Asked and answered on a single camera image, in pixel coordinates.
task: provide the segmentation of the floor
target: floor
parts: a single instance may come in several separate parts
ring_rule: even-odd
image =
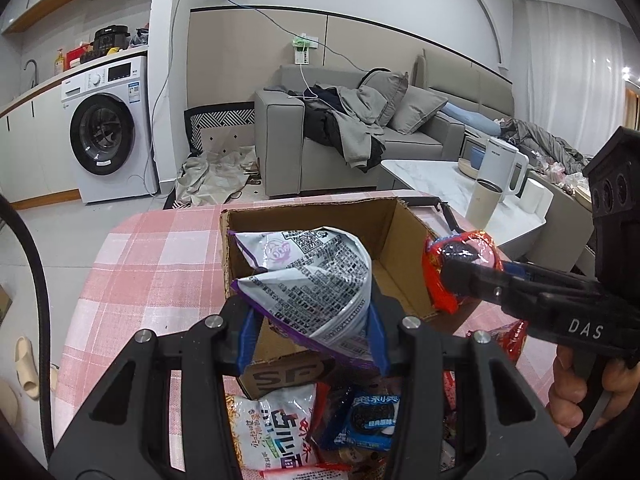
[[[40,252],[47,279],[52,363],[60,363],[76,302],[106,235],[128,217],[162,209],[163,205],[164,200],[145,197],[96,205],[67,202],[20,211]],[[15,341],[21,335],[31,340],[34,355],[38,355],[35,291],[22,248],[6,226],[0,231],[0,284],[13,300],[0,326],[0,378],[18,397],[18,435],[44,463],[38,402],[20,388],[14,367]]]

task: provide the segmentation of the white curtain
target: white curtain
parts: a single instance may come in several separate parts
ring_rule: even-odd
[[[514,4],[516,116],[594,155],[624,121],[620,25],[575,7]]]

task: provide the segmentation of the screw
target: screw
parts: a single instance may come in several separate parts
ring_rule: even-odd
[[[149,330],[148,328],[143,328],[142,330],[138,330],[136,332],[134,339],[137,343],[146,343],[151,339],[152,334],[153,332],[151,332],[151,330]]]
[[[204,320],[204,324],[207,325],[208,328],[220,328],[224,322],[225,320],[222,319],[222,316],[217,315],[209,316]]]
[[[491,341],[491,336],[484,330],[478,330],[474,332],[474,339],[476,340],[476,343],[486,345],[489,341]]]
[[[415,330],[420,327],[420,320],[415,316],[407,316],[402,320],[402,325],[409,330]]]

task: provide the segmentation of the electric kettle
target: electric kettle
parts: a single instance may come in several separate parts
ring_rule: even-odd
[[[517,163],[520,163],[522,168],[516,187],[512,189],[511,183]],[[478,179],[488,180],[492,184],[500,187],[503,190],[500,199],[500,201],[502,201],[505,196],[515,195],[519,192],[527,176],[528,167],[529,158],[524,155],[524,153],[520,153],[515,146],[504,140],[491,138],[486,144],[482,166],[480,166],[480,170],[478,171]]]

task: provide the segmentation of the washing machine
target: washing machine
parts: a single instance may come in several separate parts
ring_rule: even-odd
[[[114,61],[64,80],[62,105],[83,202],[158,192],[145,56]]]

